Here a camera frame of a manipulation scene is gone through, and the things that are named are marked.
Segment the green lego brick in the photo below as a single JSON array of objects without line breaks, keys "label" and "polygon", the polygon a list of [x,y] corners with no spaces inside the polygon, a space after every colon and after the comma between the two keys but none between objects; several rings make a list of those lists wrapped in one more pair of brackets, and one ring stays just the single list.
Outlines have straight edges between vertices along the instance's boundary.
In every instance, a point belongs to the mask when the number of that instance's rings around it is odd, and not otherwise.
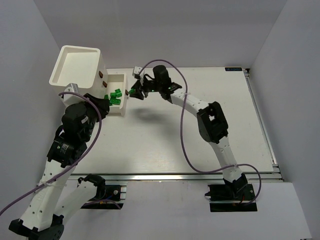
[{"label": "green lego brick", "polygon": [[109,104],[110,104],[111,106],[113,106],[113,105],[119,106],[119,105],[121,104],[121,99],[111,98],[111,99],[109,100]]}]

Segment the white drawer cabinet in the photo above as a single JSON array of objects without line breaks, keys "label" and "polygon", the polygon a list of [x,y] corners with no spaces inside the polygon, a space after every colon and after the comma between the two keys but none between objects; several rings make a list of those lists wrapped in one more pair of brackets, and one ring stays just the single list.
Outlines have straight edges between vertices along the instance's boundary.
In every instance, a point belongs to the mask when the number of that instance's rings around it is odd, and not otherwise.
[{"label": "white drawer cabinet", "polygon": [[110,114],[124,116],[126,113],[128,88],[127,74],[118,70],[107,70],[102,53],[98,48],[64,45],[51,73],[49,84],[59,94],[68,84],[77,84],[79,94],[90,94],[96,98],[122,91],[120,105],[111,105]]}]

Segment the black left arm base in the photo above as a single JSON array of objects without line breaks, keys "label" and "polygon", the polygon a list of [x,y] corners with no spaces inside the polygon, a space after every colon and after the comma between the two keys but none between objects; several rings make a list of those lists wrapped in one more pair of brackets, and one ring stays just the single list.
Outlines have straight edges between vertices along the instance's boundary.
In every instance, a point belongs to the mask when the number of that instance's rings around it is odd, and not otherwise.
[{"label": "black left arm base", "polygon": [[126,199],[127,186],[106,184],[95,197],[86,202],[81,209],[86,210],[121,210]]}]

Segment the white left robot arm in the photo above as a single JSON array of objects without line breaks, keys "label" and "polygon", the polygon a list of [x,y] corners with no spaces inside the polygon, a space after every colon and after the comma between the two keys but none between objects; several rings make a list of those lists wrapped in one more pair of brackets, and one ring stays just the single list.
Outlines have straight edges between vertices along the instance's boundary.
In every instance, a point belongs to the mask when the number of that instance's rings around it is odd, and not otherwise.
[{"label": "white left robot arm", "polygon": [[22,200],[32,195],[31,202],[22,216],[12,220],[8,227],[28,240],[60,239],[67,221],[106,185],[101,176],[89,174],[81,178],[78,187],[58,204],[69,176],[93,147],[87,142],[94,144],[97,141],[96,137],[91,138],[95,125],[101,128],[102,120],[110,111],[108,99],[88,93],[71,95],[80,98],[80,102],[65,109],[38,186],[18,198]]}]

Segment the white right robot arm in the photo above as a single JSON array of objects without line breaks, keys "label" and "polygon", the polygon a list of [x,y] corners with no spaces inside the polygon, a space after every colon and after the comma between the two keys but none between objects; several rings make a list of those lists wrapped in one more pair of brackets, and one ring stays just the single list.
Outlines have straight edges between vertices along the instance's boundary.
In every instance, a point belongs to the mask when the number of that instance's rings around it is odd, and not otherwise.
[{"label": "white right robot arm", "polygon": [[241,195],[248,181],[231,150],[229,126],[221,105],[216,101],[202,101],[189,94],[184,87],[171,80],[164,65],[157,65],[152,71],[153,76],[149,76],[143,68],[134,67],[132,75],[136,82],[129,91],[129,96],[144,100],[149,93],[159,93],[164,100],[195,116],[200,136],[211,146],[220,164],[226,189],[233,197]]}]

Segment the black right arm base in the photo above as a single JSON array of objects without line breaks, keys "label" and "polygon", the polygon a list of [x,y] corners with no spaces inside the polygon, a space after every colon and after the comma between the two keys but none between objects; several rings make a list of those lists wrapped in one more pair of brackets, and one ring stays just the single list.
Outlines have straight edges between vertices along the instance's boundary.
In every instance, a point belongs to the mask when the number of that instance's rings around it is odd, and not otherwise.
[{"label": "black right arm base", "polygon": [[257,212],[255,201],[249,204],[255,198],[255,192],[252,184],[238,195],[222,184],[208,185],[208,192],[204,197],[209,201],[210,211],[212,213],[240,213],[240,212]]}]

